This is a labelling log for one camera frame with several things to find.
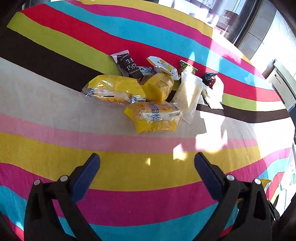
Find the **metal screw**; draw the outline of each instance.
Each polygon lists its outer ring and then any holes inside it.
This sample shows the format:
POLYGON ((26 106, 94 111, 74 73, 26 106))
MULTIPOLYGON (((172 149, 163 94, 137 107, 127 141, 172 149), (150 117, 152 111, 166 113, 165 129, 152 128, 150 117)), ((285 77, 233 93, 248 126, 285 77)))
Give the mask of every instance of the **metal screw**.
POLYGON ((261 184, 261 181, 260 181, 260 179, 258 179, 258 178, 255 178, 254 182, 255 182, 256 184, 258 184, 258 185, 261 184))
POLYGON ((35 185, 35 186, 37 186, 37 185, 39 185, 39 184, 40 184, 40 180, 39 180, 39 179, 37 179, 37 180, 34 181, 34 185, 35 185))
POLYGON ((68 176, 66 176, 66 175, 60 177, 61 182, 65 182, 67 180, 68 180, 68 176))
POLYGON ((227 180, 229 180, 229 181, 233 181, 233 180, 234 180, 234 176, 231 175, 231 174, 228 174, 228 175, 226 176, 226 178, 227 178, 227 180))

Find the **yellow wrapper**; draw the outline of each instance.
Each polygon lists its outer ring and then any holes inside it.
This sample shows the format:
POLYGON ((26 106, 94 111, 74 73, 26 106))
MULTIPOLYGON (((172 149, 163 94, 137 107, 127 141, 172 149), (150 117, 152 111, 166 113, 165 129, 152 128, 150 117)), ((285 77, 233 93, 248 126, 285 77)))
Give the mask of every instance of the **yellow wrapper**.
POLYGON ((137 80, 123 76, 99 75, 92 79, 82 92, 99 100, 119 104, 146 100, 146 95, 137 80))
POLYGON ((173 85, 174 81, 171 76, 158 73, 149 78, 141 87, 148 101, 162 102, 167 99, 173 85))
POLYGON ((175 131, 183 115, 178 107, 168 102, 134 103, 124 113, 134 121, 137 133, 175 131))

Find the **striped tablecloth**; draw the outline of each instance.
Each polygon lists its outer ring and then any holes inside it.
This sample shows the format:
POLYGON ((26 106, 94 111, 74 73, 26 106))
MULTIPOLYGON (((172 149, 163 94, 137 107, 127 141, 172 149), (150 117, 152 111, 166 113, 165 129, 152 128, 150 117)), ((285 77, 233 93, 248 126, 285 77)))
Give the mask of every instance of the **striped tablecloth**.
POLYGON ((33 181, 70 174, 93 152, 101 168, 78 207, 114 241, 197 235, 217 206, 194 168, 197 151, 239 180, 274 180, 269 199, 291 153, 293 122, 250 61, 203 22, 150 2, 71 0, 17 13, 0 35, 0 83, 0 210, 19 236, 33 181), (124 107, 77 92, 119 74, 109 55, 125 49, 138 66, 158 56, 189 61, 199 76, 219 72, 224 110, 198 105, 191 125, 137 134, 124 107))

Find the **black stripe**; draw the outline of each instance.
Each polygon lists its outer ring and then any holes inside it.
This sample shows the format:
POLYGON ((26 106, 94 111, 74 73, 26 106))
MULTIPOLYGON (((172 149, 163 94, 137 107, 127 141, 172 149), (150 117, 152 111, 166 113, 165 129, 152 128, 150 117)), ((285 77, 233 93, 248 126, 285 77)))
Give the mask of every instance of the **black stripe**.
MULTIPOLYGON (((176 91, 171 91, 167 101, 171 101, 176 91)), ((283 110, 274 110, 274 111, 250 111, 250 110, 241 110, 227 105, 222 105, 223 110, 220 109, 211 109, 206 105, 198 104, 196 110, 210 112, 213 114, 223 115, 225 117, 233 118, 239 121, 244 121, 247 123, 261 123, 267 121, 280 120, 290 117, 286 109, 283 110)))
POLYGON ((79 92, 90 80, 102 74, 9 28, 5 28, 0 36, 0 57, 79 92))

